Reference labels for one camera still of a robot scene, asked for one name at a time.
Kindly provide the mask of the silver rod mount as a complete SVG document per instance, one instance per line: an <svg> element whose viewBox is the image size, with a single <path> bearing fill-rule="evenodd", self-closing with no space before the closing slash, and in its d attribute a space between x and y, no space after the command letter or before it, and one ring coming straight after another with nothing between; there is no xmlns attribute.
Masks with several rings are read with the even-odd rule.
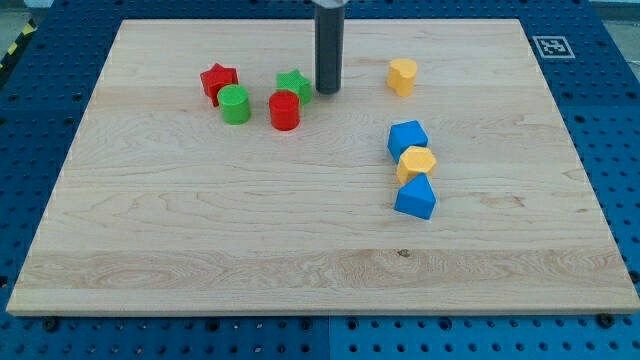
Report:
<svg viewBox="0 0 640 360"><path fill-rule="evenodd" d="M340 8L346 6L348 0L311 0L314 4L323 8Z"/></svg>

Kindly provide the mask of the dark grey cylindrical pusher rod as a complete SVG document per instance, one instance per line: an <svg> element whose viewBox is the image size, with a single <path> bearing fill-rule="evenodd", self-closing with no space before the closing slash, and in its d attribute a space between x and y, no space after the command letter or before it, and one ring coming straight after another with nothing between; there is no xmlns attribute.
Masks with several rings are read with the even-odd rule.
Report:
<svg viewBox="0 0 640 360"><path fill-rule="evenodd" d="M341 89L344 19L344 3L315 4L315 83L321 94Z"/></svg>

